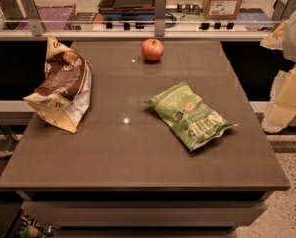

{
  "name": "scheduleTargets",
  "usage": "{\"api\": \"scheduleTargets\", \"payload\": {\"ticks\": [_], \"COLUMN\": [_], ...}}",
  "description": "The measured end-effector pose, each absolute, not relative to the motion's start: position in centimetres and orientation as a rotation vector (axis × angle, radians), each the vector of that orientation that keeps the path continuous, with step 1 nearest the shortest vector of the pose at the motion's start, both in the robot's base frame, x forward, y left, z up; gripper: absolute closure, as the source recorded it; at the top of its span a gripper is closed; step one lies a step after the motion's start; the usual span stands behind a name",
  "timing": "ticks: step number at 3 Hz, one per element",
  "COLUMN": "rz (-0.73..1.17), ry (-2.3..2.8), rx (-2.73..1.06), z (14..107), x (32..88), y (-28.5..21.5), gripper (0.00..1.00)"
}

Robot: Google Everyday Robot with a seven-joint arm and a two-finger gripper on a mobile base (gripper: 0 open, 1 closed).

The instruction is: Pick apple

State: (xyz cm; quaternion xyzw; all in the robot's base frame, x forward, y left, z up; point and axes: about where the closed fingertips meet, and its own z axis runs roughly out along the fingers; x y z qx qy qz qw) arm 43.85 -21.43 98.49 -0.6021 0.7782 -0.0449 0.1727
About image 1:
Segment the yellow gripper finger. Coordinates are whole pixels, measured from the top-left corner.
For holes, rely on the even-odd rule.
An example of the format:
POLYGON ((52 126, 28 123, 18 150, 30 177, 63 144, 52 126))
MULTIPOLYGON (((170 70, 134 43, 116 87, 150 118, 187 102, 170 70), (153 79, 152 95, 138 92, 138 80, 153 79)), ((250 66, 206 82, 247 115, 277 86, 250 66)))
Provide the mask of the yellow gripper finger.
POLYGON ((262 128, 277 133, 296 116, 296 65, 289 72, 280 70, 274 78, 270 100, 264 111, 262 128))
POLYGON ((260 45, 271 50, 282 50, 283 37, 287 24, 288 21, 285 20, 280 25, 278 25, 271 34, 269 34, 260 42, 260 45))

